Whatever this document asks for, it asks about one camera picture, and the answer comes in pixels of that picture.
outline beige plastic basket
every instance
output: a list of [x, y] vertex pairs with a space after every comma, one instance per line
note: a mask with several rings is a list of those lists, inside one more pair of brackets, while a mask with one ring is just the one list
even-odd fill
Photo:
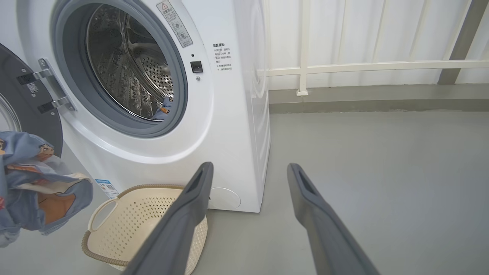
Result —
[[[182, 190], [183, 186], [178, 185], [139, 185], [104, 202], [90, 218], [82, 240], [83, 252], [91, 258], [124, 270]], [[93, 228], [97, 214], [112, 202], [116, 203], [113, 210], [98, 228]], [[207, 218], [204, 217], [194, 230], [185, 275], [195, 269], [206, 237]]]

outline gray floor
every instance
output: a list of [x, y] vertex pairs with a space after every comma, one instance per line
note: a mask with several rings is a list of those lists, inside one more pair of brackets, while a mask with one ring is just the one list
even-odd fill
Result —
[[[210, 210], [195, 275], [314, 274], [286, 179], [302, 165], [381, 274], [489, 274], [489, 113], [271, 116], [260, 214]], [[83, 167], [68, 150], [63, 158]], [[118, 274], [86, 257], [92, 205], [56, 233], [23, 231], [0, 250], [0, 274]]]

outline metal hinge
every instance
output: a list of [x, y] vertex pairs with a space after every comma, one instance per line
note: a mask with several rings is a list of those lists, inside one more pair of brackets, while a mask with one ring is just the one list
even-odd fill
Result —
[[45, 103], [43, 105], [38, 106], [37, 108], [39, 111], [44, 114], [46, 112], [49, 112], [55, 108], [59, 108], [61, 106], [66, 106], [69, 110], [75, 111], [75, 107], [71, 103], [71, 100], [69, 97], [66, 95], [65, 91], [61, 88], [58, 78], [54, 74], [53, 70], [51, 69], [49, 62], [47, 61], [46, 58], [40, 58], [38, 60], [39, 65], [41, 65], [41, 71], [39, 72], [33, 72], [33, 73], [28, 73], [25, 75], [21, 75], [17, 77], [17, 80], [21, 85], [25, 85], [28, 83], [32, 83], [36, 80], [41, 80], [45, 78], [50, 86], [55, 90], [54, 92], [59, 96], [59, 99], [53, 100], [51, 102]]

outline brown braided rim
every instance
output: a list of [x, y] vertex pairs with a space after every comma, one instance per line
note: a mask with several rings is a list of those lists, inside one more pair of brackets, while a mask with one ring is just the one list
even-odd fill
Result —
[[[131, 188], [127, 189], [126, 191], [120, 193], [117, 196], [117, 198], [120, 199], [124, 195], [126, 195], [127, 193], [129, 193], [131, 191], [134, 191], [134, 190], [137, 190], [137, 189], [143, 189], [143, 188], [168, 188], [168, 189], [180, 189], [180, 190], [183, 190], [184, 189], [184, 186], [174, 185], [174, 184], [143, 184], [143, 185], [138, 185], [138, 186], [134, 186], [134, 187], [131, 187]], [[85, 255], [87, 255], [90, 258], [94, 258], [95, 260], [99, 260], [101, 262], [108, 263], [108, 264], [111, 264], [111, 265], [127, 266], [129, 264], [128, 261], [116, 260], [116, 259], [108, 258], [108, 257], [102, 256], [102, 255], [99, 255], [97, 253], [94, 253], [94, 252], [90, 251], [90, 249], [89, 249], [89, 237], [90, 237], [90, 234], [91, 234], [90, 230], [87, 230], [87, 232], [85, 232], [85, 235], [83, 235], [83, 239], [82, 239], [82, 251], [83, 251], [83, 253], [85, 253]]]

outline washing machine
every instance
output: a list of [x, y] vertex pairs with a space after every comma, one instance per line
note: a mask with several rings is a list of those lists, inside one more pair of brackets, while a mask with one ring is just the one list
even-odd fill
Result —
[[17, 0], [0, 9], [1, 130], [63, 140], [108, 197], [185, 185], [259, 212], [270, 148], [260, 0]]

